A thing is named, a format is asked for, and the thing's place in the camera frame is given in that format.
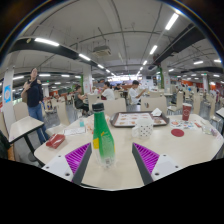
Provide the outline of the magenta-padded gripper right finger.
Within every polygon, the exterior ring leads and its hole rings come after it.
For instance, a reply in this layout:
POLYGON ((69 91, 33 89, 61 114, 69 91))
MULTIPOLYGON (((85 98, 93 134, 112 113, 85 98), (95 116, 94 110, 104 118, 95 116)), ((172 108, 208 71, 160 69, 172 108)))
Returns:
POLYGON ((167 154, 157 154, 137 143, 132 144, 132 154, 145 185, 182 169, 167 154))

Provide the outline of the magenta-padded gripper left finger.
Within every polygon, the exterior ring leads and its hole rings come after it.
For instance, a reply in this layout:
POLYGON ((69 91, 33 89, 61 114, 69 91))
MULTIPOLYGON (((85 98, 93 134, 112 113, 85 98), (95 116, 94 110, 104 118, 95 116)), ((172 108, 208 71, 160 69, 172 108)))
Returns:
POLYGON ((87 143, 66 155, 54 157, 43 167, 43 170, 80 185, 91 153, 91 144, 87 143))

